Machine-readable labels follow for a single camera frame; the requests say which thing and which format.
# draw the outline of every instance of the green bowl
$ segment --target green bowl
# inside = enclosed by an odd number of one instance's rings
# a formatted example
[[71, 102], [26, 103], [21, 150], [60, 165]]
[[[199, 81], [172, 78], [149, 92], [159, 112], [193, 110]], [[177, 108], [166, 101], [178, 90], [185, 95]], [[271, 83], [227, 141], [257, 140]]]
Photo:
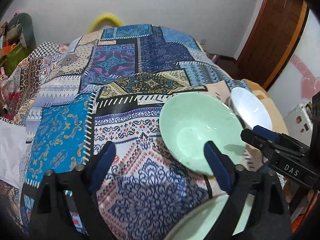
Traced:
[[159, 125], [171, 155], [195, 172], [213, 175], [203, 152], [207, 141], [212, 140], [234, 164], [242, 160], [241, 123], [229, 107], [209, 95], [186, 92], [173, 96], [160, 112]]

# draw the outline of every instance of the purple fabric patch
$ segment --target purple fabric patch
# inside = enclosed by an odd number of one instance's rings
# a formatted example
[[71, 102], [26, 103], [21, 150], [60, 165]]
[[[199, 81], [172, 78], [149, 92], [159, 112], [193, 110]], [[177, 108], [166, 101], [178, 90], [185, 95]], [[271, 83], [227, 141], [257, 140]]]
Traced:
[[92, 64], [83, 75], [81, 90], [89, 84], [105, 85], [135, 71], [135, 47], [132, 44], [97, 46]]

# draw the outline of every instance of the white bowl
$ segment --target white bowl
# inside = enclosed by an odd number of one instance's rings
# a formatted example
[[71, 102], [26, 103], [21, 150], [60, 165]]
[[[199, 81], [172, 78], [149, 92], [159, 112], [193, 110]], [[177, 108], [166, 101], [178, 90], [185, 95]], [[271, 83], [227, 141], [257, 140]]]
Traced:
[[268, 111], [262, 102], [248, 90], [240, 87], [233, 88], [229, 104], [234, 113], [245, 122], [246, 128], [253, 129], [256, 125], [260, 125], [272, 130]]

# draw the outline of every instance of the yellow arch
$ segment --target yellow arch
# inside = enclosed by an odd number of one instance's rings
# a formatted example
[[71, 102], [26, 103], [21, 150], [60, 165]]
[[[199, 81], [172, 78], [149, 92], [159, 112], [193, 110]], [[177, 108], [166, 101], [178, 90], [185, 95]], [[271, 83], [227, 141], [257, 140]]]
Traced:
[[96, 28], [104, 21], [112, 22], [116, 27], [123, 26], [123, 23], [115, 15], [111, 13], [106, 13], [106, 14], [101, 14], [96, 18], [96, 20], [91, 25], [87, 33], [92, 33], [96, 31]]

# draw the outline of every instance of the pink toy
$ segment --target pink toy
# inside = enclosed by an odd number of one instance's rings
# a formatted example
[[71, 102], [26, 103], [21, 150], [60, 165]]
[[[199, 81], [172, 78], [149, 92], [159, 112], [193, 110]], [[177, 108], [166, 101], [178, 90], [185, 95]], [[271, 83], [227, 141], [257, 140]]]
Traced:
[[4, 68], [0, 69], [0, 102], [3, 104], [3, 108], [8, 108], [7, 101], [9, 100], [9, 92], [7, 87], [8, 76], [4, 73]]

